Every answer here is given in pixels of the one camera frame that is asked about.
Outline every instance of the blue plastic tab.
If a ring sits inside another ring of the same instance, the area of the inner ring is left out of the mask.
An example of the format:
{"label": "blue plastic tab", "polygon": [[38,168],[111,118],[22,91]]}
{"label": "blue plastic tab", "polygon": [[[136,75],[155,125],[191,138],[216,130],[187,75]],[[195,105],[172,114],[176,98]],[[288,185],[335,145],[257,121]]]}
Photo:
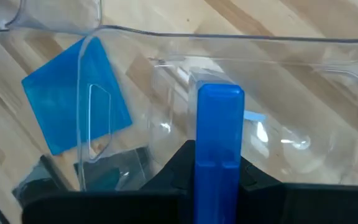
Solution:
{"label": "blue plastic tab", "polygon": [[244,92],[230,84],[198,91],[195,224],[235,223]]}
{"label": "blue plastic tab", "polygon": [[77,145],[77,94],[86,102],[79,109],[90,111],[90,114],[81,113],[78,118],[82,130],[90,124],[89,132],[81,132],[81,140],[90,141],[132,124],[108,56],[97,38],[91,40],[81,59],[81,78],[85,84],[77,89],[78,54],[82,44],[83,40],[78,41],[22,80],[53,155]]}
{"label": "blue plastic tab", "polygon": [[263,122],[266,119],[266,115],[245,110],[244,119],[249,121]]}

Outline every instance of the clear plastic container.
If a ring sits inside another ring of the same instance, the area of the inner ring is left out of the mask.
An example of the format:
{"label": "clear plastic container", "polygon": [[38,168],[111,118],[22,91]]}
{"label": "clear plastic container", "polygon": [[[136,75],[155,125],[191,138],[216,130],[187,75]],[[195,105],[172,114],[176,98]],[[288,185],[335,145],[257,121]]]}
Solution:
{"label": "clear plastic container", "polygon": [[[32,29],[0,32],[0,210],[10,223],[21,223],[21,206],[15,198],[14,189],[23,186],[27,177],[37,170],[42,155],[50,154],[22,80],[81,38],[80,35]],[[57,84],[54,87],[64,88]],[[75,95],[76,78],[72,88]],[[68,180],[69,188],[79,190],[73,166],[77,161],[76,149],[51,158],[58,167],[57,172]],[[32,196],[38,197],[48,192],[42,192],[41,189]]]}
{"label": "clear plastic container", "polygon": [[84,34],[100,23],[100,0],[0,0],[0,30],[30,27]]}
{"label": "clear plastic container", "polygon": [[[113,100],[117,90],[90,80],[106,75],[95,69],[95,43],[103,46],[113,71],[107,77],[118,84],[130,114],[132,123],[125,127],[117,112],[122,101]],[[80,164],[144,147],[148,170],[156,174],[195,138],[195,84],[221,80],[246,93],[242,156],[258,168],[284,182],[324,184],[346,183],[352,172],[358,152],[358,40],[158,34],[110,26],[86,38],[79,66]],[[106,112],[96,117],[101,108]],[[99,134],[103,141],[92,133],[97,123],[106,124]],[[141,167],[125,164],[121,175],[132,175],[125,171],[129,166]],[[92,173],[85,166],[79,172],[87,189]],[[141,187],[147,177],[138,181]]]}

